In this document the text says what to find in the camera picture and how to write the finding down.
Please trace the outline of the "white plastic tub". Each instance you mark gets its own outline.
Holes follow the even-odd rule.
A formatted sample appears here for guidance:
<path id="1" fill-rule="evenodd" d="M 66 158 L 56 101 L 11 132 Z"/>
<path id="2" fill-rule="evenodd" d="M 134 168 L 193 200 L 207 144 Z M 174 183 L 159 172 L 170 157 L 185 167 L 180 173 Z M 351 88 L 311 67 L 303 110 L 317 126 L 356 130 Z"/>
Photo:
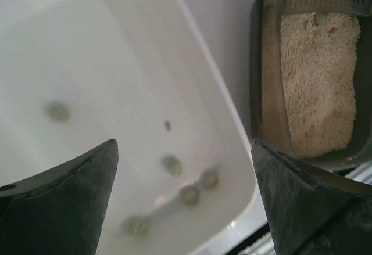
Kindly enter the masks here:
<path id="1" fill-rule="evenodd" d="M 1 0 L 1 184 L 108 139 L 119 163 L 98 254 L 225 254 L 266 223 L 245 130 L 182 0 Z M 144 236 L 121 229 L 132 216 L 149 220 Z"/>

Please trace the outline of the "dark grey litter box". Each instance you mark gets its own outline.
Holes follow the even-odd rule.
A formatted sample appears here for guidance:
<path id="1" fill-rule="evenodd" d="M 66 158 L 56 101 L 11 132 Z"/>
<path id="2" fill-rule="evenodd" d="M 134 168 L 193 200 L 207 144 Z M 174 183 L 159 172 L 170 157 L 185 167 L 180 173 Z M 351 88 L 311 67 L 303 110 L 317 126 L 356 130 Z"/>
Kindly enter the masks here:
<path id="1" fill-rule="evenodd" d="M 251 137 L 328 170 L 371 161 L 371 0 L 255 0 Z"/>

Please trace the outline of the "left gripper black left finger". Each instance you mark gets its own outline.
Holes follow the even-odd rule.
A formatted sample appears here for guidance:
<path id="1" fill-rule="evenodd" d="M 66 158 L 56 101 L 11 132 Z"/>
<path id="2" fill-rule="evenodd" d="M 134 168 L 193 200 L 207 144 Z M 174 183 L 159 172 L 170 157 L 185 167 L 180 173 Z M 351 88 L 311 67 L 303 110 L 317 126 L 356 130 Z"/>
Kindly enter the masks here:
<path id="1" fill-rule="evenodd" d="M 1 254 L 95 254 L 119 151 L 110 139 L 1 187 Z"/>

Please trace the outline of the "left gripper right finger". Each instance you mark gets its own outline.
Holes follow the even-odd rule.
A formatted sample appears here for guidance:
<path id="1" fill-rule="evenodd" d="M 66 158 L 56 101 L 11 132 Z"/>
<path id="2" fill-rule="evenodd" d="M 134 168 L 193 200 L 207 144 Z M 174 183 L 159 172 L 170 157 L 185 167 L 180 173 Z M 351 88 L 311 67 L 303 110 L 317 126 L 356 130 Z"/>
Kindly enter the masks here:
<path id="1" fill-rule="evenodd" d="M 252 142 L 277 254 L 371 254 L 371 185 Z"/>

